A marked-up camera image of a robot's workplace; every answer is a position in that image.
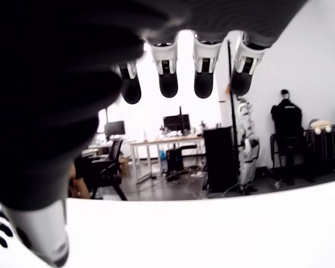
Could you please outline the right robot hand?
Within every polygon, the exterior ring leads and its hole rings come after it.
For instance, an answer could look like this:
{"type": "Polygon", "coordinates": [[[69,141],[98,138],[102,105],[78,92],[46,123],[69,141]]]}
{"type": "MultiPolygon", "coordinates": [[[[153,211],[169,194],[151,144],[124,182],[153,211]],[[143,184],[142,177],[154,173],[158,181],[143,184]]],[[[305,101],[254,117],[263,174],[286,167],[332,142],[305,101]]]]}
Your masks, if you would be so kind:
{"type": "Polygon", "coordinates": [[[304,1],[0,1],[0,215],[52,267],[69,256],[73,160],[98,113],[140,100],[136,61],[151,48],[163,96],[178,90],[177,34],[194,32],[194,91],[210,96],[227,34],[241,32],[231,77],[248,92],[256,66],[304,1]]]}

